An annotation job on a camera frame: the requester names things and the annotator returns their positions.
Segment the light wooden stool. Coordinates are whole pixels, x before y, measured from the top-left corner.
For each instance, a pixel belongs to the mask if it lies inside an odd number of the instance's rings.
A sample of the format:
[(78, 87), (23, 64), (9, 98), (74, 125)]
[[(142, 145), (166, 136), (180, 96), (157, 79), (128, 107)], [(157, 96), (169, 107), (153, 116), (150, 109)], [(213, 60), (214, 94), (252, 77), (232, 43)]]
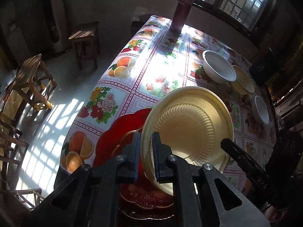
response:
[(57, 87), (54, 77), (47, 69), (42, 55), (35, 55), (25, 60), (18, 71), (12, 90), (37, 112), (51, 110), (50, 94)]

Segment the small white paper bowl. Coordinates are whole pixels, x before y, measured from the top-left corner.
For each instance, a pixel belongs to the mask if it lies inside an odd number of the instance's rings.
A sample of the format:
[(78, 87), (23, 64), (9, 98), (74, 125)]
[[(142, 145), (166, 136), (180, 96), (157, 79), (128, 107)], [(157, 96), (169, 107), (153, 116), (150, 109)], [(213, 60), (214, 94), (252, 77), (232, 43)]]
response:
[(263, 99), (255, 95), (252, 101), (252, 113), (254, 119), (260, 124), (269, 124), (269, 113)]

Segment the gold paper plate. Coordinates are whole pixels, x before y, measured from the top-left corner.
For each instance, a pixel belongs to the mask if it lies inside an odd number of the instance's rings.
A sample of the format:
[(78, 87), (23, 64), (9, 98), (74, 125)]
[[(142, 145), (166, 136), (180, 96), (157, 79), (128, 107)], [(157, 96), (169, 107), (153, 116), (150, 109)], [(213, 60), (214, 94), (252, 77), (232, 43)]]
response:
[(202, 87), (182, 87), (163, 98), (152, 108), (141, 134), (140, 156), (146, 177), (159, 190), (172, 195), (171, 183), (159, 184), (155, 177), (152, 134), (189, 164), (212, 164), (223, 173), (229, 155), (221, 148), (224, 138), (234, 139), (230, 113), (224, 102)]

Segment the beige paper bowl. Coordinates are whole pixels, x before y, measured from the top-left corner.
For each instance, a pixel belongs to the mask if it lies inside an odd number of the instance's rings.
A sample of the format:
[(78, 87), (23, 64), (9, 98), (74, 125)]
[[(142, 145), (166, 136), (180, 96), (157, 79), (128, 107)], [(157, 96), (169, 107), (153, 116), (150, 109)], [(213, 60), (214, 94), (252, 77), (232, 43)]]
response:
[(253, 94), (254, 85), (249, 75), (247, 75), (247, 73), (245, 73), (239, 66), (232, 65), (232, 67), (236, 73), (236, 80), (234, 82), (231, 82), (233, 88), (240, 95)]

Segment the maroon thermos bottle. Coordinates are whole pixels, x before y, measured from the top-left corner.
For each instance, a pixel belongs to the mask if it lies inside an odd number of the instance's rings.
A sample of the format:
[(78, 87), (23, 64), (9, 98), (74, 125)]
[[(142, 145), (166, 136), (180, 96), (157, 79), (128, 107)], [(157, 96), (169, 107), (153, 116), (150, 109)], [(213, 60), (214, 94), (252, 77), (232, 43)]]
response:
[(194, 0), (179, 0), (169, 30), (176, 36), (181, 34)]

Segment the wooden chair frame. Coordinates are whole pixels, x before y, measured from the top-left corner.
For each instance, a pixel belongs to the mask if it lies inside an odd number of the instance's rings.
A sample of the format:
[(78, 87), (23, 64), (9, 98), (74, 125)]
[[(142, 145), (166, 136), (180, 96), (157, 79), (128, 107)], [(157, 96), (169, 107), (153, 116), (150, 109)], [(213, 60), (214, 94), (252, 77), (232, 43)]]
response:
[(16, 189), (29, 144), (21, 140), (22, 131), (1, 120), (1, 193), (10, 193), (26, 209), (34, 210), (44, 199), (42, 189)]

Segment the floral fruit tablecloth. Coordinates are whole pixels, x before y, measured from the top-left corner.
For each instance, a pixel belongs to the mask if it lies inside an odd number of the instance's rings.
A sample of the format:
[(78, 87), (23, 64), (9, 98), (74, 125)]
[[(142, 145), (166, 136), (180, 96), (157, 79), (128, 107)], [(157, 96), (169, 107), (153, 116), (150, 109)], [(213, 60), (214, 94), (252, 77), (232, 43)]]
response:
[(235, 131), (235, 142), (245, 149), (261, 166), (268, 162), (276, 129), (274, 116), (269, 123), (253, 116), (253, 101), (259, 96), (272, 109), (264, 87), (254, 86), (254, 92), (237, 91), (233, 84), (218, 84), (204, 71), (202, 54), (212, 50), (244, 72), (251, 64), (240, 54), (190, 26), (184, 26), (180, 37), (169, 31), (170, 20), (152, 15), (118, 54), (101, 76), (90, 96), (79, 110), (68, 132), (65, 143), (72, 136), (87, 136), (94, 152), (87, 164), (106, 161), (117, 149), (123, 134), (109, 140), (110, 127), (116, 125), (125, 131), (136, 127), (131, 118), (143, 125), (151, 108), (169, 92), (186, 86), (211, 90), (226, 105)]

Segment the dark wooden stool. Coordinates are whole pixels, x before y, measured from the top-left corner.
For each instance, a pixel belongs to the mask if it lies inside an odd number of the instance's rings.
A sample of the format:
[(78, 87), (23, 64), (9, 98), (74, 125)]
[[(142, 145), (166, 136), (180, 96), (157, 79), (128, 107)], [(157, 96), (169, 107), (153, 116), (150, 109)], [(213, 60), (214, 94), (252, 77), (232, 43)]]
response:
[(90, 58), (92, 58), (94, 61), (94, 68), (98, 68), (97, 55), (100, 54), (98, 26), (98, 21), (79, 24), (75, 27), (71, 36), (69, 37), (69, 41), (75, 50), (79, 70), (83, 69), (82, 58), (87, 57), (87, 46), (91, 47), (92, 53)]

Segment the large white paper bowl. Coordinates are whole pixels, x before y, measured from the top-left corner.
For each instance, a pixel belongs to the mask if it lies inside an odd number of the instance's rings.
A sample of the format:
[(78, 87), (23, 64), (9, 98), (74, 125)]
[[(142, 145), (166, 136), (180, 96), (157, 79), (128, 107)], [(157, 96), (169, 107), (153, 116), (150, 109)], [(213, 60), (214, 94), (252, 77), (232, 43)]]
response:
[(202, 53), (203, 68), (206, 75), (218, 84), (225, 84), (226, 82), (234, 82), (237, 78), (232, 65), (223, 58), (220, 54), (205, 50)]

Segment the white tower air conditioner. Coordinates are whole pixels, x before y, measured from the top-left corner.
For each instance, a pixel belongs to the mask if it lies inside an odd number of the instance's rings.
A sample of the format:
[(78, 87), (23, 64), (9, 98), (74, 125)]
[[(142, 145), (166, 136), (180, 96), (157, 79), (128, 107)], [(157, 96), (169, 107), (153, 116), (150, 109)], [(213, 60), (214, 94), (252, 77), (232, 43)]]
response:
[(52, 15), (55, 22), (55, 28), (58, 32), (59, 39), (53, 43), (55, 53), (63, 52), (69, 47), (69, 36), (67, 31), (67, 21), (65, 15), (63, 0), (50, 0), (52, 6)]

